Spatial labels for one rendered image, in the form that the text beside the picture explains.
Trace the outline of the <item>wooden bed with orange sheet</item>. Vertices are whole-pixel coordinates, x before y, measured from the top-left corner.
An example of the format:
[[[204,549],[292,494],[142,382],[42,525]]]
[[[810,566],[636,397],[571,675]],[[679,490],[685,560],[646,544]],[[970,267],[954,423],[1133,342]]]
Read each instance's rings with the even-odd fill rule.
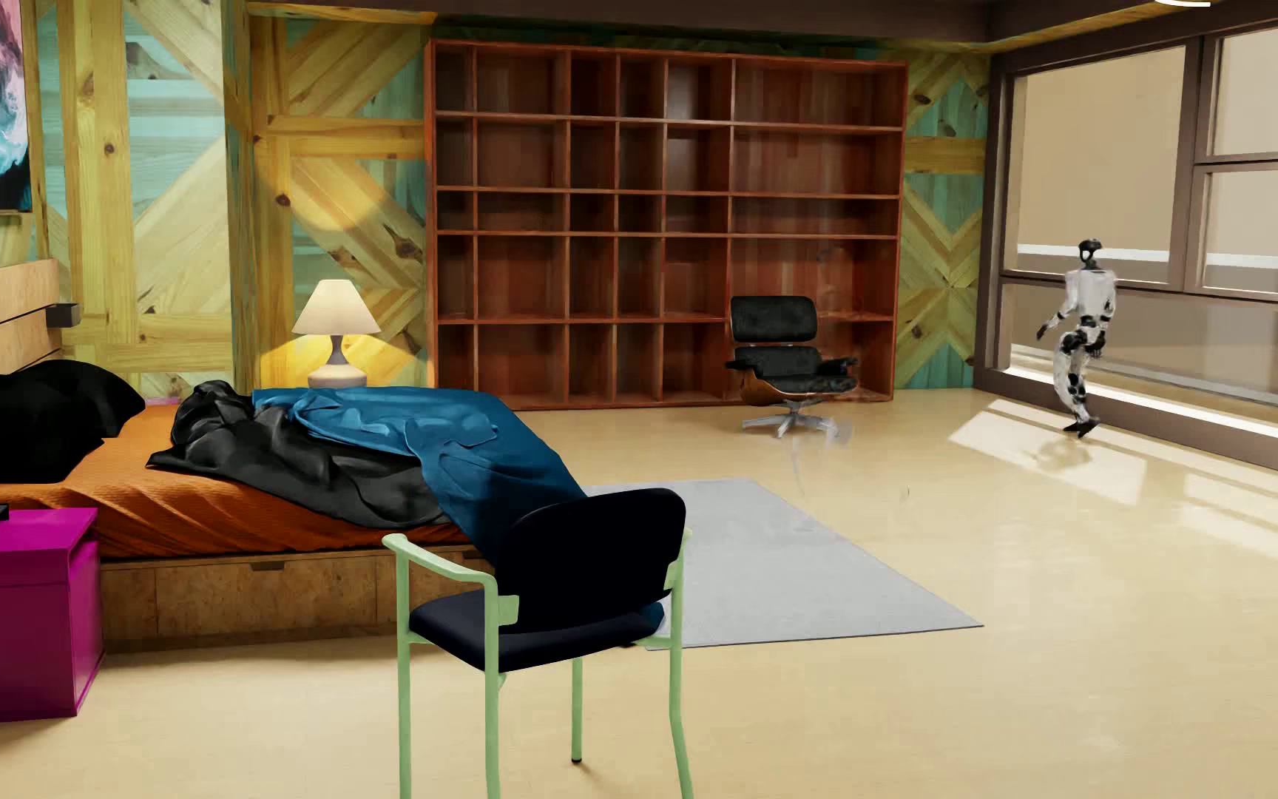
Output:
[[[208,476],[150,468],[175,407],[151,405],[58,483],[0,483],[17,510],[92,508],[106,649],[389,635],[383,531]]]

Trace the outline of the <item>white table lamp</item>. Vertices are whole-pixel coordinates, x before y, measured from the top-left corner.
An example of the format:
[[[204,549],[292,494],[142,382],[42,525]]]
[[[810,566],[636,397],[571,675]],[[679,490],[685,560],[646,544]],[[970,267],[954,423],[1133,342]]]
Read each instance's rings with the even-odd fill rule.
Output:
[[[331,346],[325,364],[308,375],[308,389],[366,389],[368,377],[364,369],[348,361],[343,349],[344,337],[373,336],[380,331],[378,321],[372,316],[354,283],[348,279],[317,281],[291,327],[295,336],[326,336]]]

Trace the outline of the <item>black leather lounge chair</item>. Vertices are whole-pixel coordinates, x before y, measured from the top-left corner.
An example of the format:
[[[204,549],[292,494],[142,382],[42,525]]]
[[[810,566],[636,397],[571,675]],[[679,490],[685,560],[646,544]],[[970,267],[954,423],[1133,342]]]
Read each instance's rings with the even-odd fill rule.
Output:
[[[824,357],[813,346],[819,331],[815,300],[809,297],[732,297],[730,323],[734,358],[725,364],[740,375],[737,395],[745,405],[781,407],[781,414],[741,422],[743,431],[772,428],[782,438],[809,428],[829,441],[849,438],[838,422],[812,415],[808,408],[852,392],[856,357]]]

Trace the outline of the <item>black pillow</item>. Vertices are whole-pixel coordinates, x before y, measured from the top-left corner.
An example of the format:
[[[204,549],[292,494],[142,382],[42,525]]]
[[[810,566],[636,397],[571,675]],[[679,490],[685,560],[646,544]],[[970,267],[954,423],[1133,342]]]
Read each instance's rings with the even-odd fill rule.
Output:
[[[125,380],[82,361],[0,375],[0,483],[64,481],[144,407]]]

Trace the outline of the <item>blue blanket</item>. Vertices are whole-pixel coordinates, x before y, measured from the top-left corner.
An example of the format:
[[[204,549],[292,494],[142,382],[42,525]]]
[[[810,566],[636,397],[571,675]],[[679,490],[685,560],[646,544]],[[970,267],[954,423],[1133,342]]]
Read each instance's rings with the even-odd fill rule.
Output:
[[[267,389],[250,401],[282,409],[314,438],[417,458],[440,508],[489,562],[528,513],[585,496],[558,454],[491,394]]]

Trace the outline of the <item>large dark frame window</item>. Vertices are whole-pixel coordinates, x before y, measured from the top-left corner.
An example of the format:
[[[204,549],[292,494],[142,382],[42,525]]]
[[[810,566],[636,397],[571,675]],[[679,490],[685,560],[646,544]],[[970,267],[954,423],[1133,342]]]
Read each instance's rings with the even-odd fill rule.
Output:
[[[1278,0],[1217,0],[1208,10],[1189,6],[1169,9],[1116,26],[1091,27],[1091,18],[1077,20],[1079,35],[1021,43],[997,52],[990,61],[990,134],[985,148],[984,226],[982,234],[980,289],[978,289],[976,354],[973,358],[974,389],[1056,409],[1042,394],[1042,384],[1013,375],[997,352],[998,320],[1005,280],[1031,280],[1033,274],[1005,271],[1013,251],[1008,237],[1015,166],[1013,141],[1019,136],[1019,81],[1054,68],[1128,58],[1146,51],[1183,47],[1183,78],[1180,98],[1180,139],[1174,169],[1173,215],[1171,215],[1169,267],[1172,286],[1191,291],[1203,274],[1206,171],[1215,167],[1272,166],[1278,153],[1265,156],[1212,155],[1213,115],[1220,43],[1232,35],[1278,27]],[[1134,399],[1098,395],[1108,412],[1108,424],[1149,435],[1218,456],[1278,470],[1278,428],[1237,427],[1226,415],[1200,414],[1190,405],[1166,401],[1140,405]]]

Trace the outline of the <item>white humanoid robot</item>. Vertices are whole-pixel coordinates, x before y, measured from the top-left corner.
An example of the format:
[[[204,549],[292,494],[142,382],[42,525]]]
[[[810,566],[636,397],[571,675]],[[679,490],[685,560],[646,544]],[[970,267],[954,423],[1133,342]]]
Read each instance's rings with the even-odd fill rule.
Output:
[[[1089,361],[1105,354],[1108,330],[1116,311],[1116,274],[1099,266],[1099,239],[1079,243],[1081,267],[1065,274],[1065,300],[1035,335],[1040,340],[1065,320],[1072,320],[1072,327],[1059,336],[1052,349],[1052,384],[1059,401],[1074,415],[1074,423],[1065,427],[1065,432],[1076,435],[1076,438],[1082,438],[1099,424],[1099,419],[1088,409],[1085,369]]]

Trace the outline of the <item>black blanket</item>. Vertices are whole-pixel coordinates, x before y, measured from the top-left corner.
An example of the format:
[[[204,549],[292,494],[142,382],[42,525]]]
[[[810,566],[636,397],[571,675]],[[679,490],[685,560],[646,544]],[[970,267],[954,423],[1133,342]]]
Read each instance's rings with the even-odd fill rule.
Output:
[[[282,407],[257,409],[222,380],[196,385],[151,468],[226,479],[383,531],[450,522],[417,456],[317,438]]]

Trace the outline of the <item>large red wooden bookshelf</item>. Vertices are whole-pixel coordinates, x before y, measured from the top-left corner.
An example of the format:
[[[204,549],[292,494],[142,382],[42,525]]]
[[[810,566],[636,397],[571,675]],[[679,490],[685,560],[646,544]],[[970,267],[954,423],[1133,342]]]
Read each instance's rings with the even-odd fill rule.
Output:
[[[782,294],[892,398],[906,63],[433,40],[426,77],[435,387],[730,404],[730,300]]]

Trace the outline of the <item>green frame black seat chair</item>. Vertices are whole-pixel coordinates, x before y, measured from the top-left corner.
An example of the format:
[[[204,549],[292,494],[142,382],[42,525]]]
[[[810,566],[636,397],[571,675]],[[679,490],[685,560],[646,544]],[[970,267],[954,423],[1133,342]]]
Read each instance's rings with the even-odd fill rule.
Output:
[[[682,496],[622,490],[553,502],[515,522],[491,571],[405,536],[383,537],[396,566],[399,799],[412,799],[410,649],[435,646],[484,678],[487,799],[501,799],[500,692],[507,674],[571,665],[571,761],[581,762],[584,661],[644,646],[668,655],[667,717],[680,796],[694,799],[682,726]]]

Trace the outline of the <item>magenta nightstand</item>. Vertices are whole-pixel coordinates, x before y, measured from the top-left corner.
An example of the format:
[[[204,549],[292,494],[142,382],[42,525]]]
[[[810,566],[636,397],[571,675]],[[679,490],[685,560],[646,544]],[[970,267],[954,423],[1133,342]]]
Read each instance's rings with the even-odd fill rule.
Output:
[[[104,656],[95,508],[0,522],[0,722],[81,715]]]

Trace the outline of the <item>grey floor rug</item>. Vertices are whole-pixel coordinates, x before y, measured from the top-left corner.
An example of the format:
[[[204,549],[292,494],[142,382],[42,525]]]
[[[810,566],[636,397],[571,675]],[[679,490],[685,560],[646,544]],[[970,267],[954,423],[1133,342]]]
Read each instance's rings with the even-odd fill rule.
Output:
[[[980,623],[751,479],[674,481],[682,646],[833,640]]]

